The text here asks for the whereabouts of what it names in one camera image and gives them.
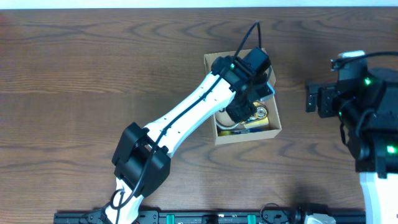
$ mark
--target wood grain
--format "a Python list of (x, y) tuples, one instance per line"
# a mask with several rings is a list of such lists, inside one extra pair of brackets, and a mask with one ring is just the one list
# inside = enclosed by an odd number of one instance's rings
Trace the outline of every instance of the wood grain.
[[(235, 50), (261, 21), (282, 132), (214, 147), (206, 121), (144, 204), (364, 208), (336, 119), (304, 112), (304, 81), (332, 82), (340, 52), (397, 50), (396, 8), (0, 11), (0, 223), (51, 223), (104, 205), (123, 129), (157, 119), (203, 80), (203, 54)], [(246, 48), (256, 45), (249, 38)], [(371, 65), (398, 68), (395, 58)]]

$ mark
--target white background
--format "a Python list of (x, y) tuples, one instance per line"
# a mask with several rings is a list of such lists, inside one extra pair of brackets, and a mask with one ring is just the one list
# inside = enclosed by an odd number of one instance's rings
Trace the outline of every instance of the white background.
[(398, 0), (0, 0), (0, 9), (398, 6)]

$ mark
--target wooden table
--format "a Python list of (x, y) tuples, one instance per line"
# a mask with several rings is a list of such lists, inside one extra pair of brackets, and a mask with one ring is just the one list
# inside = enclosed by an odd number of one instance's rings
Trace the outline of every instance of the wooden table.
[[(397, 50), (397, 8), (0, 11), (0, 223), (51, 223), (55, 212), (104, 205), (123, 129), (171, 110), (203, 80), (203, 55), (235, 50), (256, 19), (282, 132), (215, 147), (206, 121), (144, 204), (364, 208), (338, 120), (305, 112), (304, 81), (335, 82), (330, 59), (340, 52)], [(396, 58), (371, 65), (398, 68)]]

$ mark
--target green light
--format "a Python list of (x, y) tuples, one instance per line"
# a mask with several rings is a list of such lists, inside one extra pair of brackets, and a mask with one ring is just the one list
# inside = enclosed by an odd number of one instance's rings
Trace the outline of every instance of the green light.
[(390, 154), (397, 153), (397, 149), (394, 146), (387, 146), (387, 152)]
[(365, 78), (365, 85), (370, 85), (372, 80), (370, 78)]

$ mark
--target cardboard box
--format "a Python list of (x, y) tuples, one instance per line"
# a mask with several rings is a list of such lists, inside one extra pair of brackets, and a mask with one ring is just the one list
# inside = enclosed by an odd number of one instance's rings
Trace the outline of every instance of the cardboard box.
[[(250, 50), (241, 50), (239, 53), (239, 57), (243, 58), (246, 56)], [(208, 74), (211, 71), (211, 65), (218, 57), (225, 57), (228, 55), (234, 55), (235, 52), (222, 52), (222, 53), (214, 53), (214, 54), (205, 54), (205, 71)], [(273, 87), (275, 85), (276, 78), (274, 70), (272, 70), (271, 76), (269, 78), (269, 83)], [(282, 126), (280, 125), (280, 119), (278, 114), (278, 109), (276, 107), (275, 97), (273, 96), (270, 100), (261, 102), (268, 109), (268, 119), (269, 126), (267, 130), (256, 132), (256, 133), (247, 133), (247, 134), (236, 134), (230, 136), (218, 136), (218, 127), (216, 125), (216, 117), (213, 115), (211, 117), (211, 128), (213, 130), (213, 135), (215, 139), (215, 144), (227, 144), (234, 142), (243, 142), (243, 141), (252, 141), (252, 140), (260, 140), (260, 139), (270, 139), (274, 138), (281, 130)]]

